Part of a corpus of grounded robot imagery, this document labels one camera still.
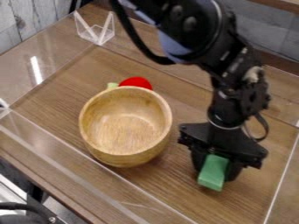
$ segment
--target green object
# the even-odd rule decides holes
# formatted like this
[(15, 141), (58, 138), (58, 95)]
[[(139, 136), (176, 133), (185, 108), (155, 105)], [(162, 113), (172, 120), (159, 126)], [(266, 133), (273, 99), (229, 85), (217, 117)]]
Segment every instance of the green object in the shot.
[(110, 82), (110, 83), (107, 84), (107, 89), (111, 89), (111, 88), (118, 88), (118, 83), (115, 83), (115, 82)]
[(198, 183), (221, 192), (226, 180), (226, 170), (230, 160), (225, 157), (209, 155), (201, 170)]

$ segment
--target bowl rim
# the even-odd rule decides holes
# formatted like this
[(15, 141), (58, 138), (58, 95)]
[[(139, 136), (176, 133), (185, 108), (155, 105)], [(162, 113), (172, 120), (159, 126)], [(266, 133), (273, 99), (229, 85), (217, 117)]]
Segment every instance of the bowl rim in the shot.
[[(121, 89), (138, 89), (142, 90), (145, 92), (147, 92), (150, 95), (154, 95), (154, 97), (158, 99), (158, 101), (161, 102), (161, 107), (163, 105), (163, 112), (165, 112), (165, 117), (166, 117), (166, 125), (165, 125), (165, 129), (163, 129), (163, 134), (151, 142), (151, 144), (149, 144), (138, 153), (127, 153), (127, 154), (111, 154), (109, 153), (106, 150), (102, 150), (102, 147), (98, 147), (91, 141), (89, 141), (89, 135), (83, 129), (83, 116), (87, 112), (87, 109), (90, 107), (90, 104), (102, 96), (106, 95), (114, 91), (118, 91)], [(85, 107), (79, 113), (79, 132), (81, 135), (83, 136), (83, 140), (86, 142), (86, 144), (89, 144), (90, 147), (93, 147), (95, 150), (101, 151), (101, 153), (107, 154), (110, 156), (115, 156), (115, 157), (127, 157), (127, 156), (135, 156), (138, 154), (143, 154), (146, 151), (151, 150), (169, 136), (172, 129), (174, 126), (174, 114), (173, 114), (173, 110), (170, 107), (169, 102), (166, 101), (166, 99), (154, 91), (150, 90), (147, 88), (143, 87), (131, 87), (131, 86), (123, 86), (123, 87), (115, 87), (113, 89), (107, 89), (105, 91), (102, 91), (101, 93), (98, 93), (94, 97), (91, 97), (91, 99), (87, 101), (87, 103), (85, 104)]]

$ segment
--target wooden bowl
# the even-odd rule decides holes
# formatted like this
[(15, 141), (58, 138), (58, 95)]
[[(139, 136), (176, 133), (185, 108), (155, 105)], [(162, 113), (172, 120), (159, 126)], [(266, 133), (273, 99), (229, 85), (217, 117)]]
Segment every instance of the wooden bowl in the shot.
[(133, 167), (163, 151), (173, 128), (165, 98), (141, 87), (117, 87), (90, 99), (79, 129), (91, 154), (103, 163)]

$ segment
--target robotic arm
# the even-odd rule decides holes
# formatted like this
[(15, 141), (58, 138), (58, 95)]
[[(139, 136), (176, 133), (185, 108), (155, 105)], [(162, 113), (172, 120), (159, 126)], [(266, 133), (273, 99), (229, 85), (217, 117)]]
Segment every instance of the robotic arm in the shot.
[(245, 167), (262, 167), (268, 150), (245, 134), (246, 120), (268, 109), (270, 95), (262, 63), (254, 48), (237, 32), (236, 15), (216, 0), (130, 0), (135, 13), (159, 30), (167, 57), (147, 48), (118, 0), (110, 0), (121, 23), (145, 55), (157, 63), (198, 65), (210, 73), (214, 86), (208, 123), (182, 124), (180, 143), (189, 146), (196, 169), (202, 172), (209, 155), (229, 160), (225, 181)]

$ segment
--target red ball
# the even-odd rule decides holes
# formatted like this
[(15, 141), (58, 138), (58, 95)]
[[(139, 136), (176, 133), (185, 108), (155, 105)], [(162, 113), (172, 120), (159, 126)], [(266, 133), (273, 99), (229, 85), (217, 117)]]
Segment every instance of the red ball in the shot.
[(150, 81), (143, 77), (133, 77), (127, 80), (123, 80), (119, 84), (121, 87), (130, 86), (130, 87), (141, 87), (154, 90), (154, 87), (150, 83)]

